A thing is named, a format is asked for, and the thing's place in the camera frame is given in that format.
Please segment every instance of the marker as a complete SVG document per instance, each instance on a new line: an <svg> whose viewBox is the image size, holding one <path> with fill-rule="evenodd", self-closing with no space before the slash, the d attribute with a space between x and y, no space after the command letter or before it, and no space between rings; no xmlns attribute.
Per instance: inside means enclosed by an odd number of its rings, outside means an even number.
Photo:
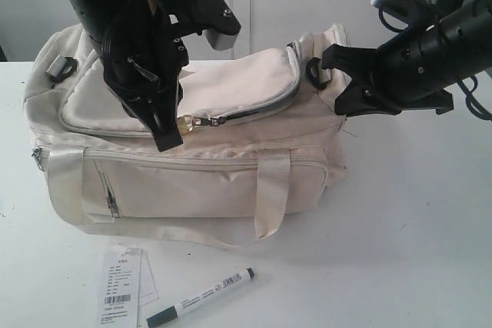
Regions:
<svg viewBox="0 0 492 328"><path fill-rule="evenodd" d="M179 318L180 316L195 310L197 307L204 305L208 301L212 301L215 297L222 295L226 290L232 290L232 287L241 286L252 280L254 272L251 268L247 268L242 272L236 273L234 276L226 278L225 280L216 283L214 286L198 293L197 295L190 297L174 306L171 306L159 314L155 314L147 319L148 328L156 328L163 324L169 323L172 320Z"/></svg>

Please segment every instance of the bag strap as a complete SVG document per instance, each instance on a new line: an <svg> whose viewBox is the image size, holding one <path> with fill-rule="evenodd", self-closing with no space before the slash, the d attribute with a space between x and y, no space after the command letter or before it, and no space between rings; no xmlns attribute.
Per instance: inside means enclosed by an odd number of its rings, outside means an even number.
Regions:
<svg viewBox="0 0 492 328"><path fill-rule="evenodd" d="M258 179L254 228L256 238L241 245L194 230L176 227L172 218L142 220L112 219L111 223L94 222L83 211L84 147L56 146L51 149L46 166L48 191L53 207L64 221L88 234L144 237L205 244L223 249L250 245L277 232L284 219L289 193L291 154L284 151L258 152Z"/></svg>

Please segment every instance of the table surface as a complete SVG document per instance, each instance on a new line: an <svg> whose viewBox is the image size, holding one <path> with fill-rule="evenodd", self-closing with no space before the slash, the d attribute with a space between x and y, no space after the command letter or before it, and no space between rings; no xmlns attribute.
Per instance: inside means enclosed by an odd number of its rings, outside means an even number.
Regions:
<svg viewBox="0 0 492 328"><path fill-rule="evenodd" d="M83 234L50 205L22 113L30 67L0 64L0 326L87 328L113 240ZM492 81L479 77L477 96L492 109ZM252 283L169 326L490 327L492 126L451 90L456 110L441 117L350 119L349 175L266 241L239 251L129 241L146 250L160 295L141 308L141 326L253 267Z"/></svg>

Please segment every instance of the bag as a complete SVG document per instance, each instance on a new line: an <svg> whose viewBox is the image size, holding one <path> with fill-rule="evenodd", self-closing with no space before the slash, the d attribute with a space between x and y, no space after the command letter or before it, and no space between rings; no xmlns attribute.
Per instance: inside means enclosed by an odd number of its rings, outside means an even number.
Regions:
<svg viewBox="0 0 492 328"><path fill-rule="evenodd" d="M315 209L346 173L337 136L345 117L334 113L334 99L348 76L333 70L324 91L305 78L306 63L332 43L347 45L340 25L286 49L184 71L178 116L195 127L182 146L159 153L106 88L82 27L53 35L24 104L56 213L89 234L232 247L226 230L250 244L274 234L285 213ZM53 85L46 71L59 56L76 59L78 69ZM226 219L238 217L250 218ZM249 240L245 223L254 230Z"/></svg>

